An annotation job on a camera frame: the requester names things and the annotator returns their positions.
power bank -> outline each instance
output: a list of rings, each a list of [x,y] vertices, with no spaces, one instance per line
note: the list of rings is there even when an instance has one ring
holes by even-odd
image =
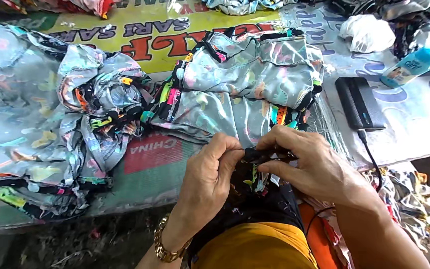
[[[340,77],[334,83],[349,127],[353,130],[383,130],[387,119],[364,77]]]

gold bracelet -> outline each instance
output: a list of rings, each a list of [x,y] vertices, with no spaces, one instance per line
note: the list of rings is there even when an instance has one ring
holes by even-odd
[[[173,262],[178,258],[182,258],[183,255],[187,252],[187,248],[192,242],[192,238],[183,245],[181,249],[179,249],[177,252],[170,252],[167,249],[165,249],[162,245],[162,231],[165,228],[165,225],[167,224],[167,220],[169,219],[170,213],[165,215],[165,217],[162,218],[162,220],[159,223],[159,226],[157,229],[155,229],[155,235],[154,235],[154,243],[155,243],[155,255],[157,258],[163,262]]]

dirt floor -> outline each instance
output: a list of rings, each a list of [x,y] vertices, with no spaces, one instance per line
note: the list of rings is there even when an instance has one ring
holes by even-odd
[[[430,185],[430,157],[413,164],[429,175]],[[172,206],[80,218],[36,226],[11,238],[0,236],[0,269],[132,269],[152,244],[159,219]],[[1,242],[9,250],[1,248]],[[430,261],[430,251],[426,256]]]
[[[36,227],[15,237],[1,269],[133,269],[172,207]]]

banner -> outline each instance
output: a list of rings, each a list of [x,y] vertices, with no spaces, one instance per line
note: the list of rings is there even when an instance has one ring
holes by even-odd
[[[136,60],[146,73],[173,70],[175,62],[200,41],[206,31],[236,26],[235,34],[259,33],[273,29],[278,11],[257,11],[229,16],[208,10],[194,0],[123,0],[109,13],[108,20],[80,14],[35,13],[21,20],[7,21],[38,30],[69,43],[121,51]]]

white cloth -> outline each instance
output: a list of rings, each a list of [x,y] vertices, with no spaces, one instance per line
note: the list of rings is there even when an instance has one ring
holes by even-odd
[[[339,36],[352,37],[350,51],[370,53],[391,47],[396,38],[387,21],[377,20],[374,15],[356,15],[341,25]]]

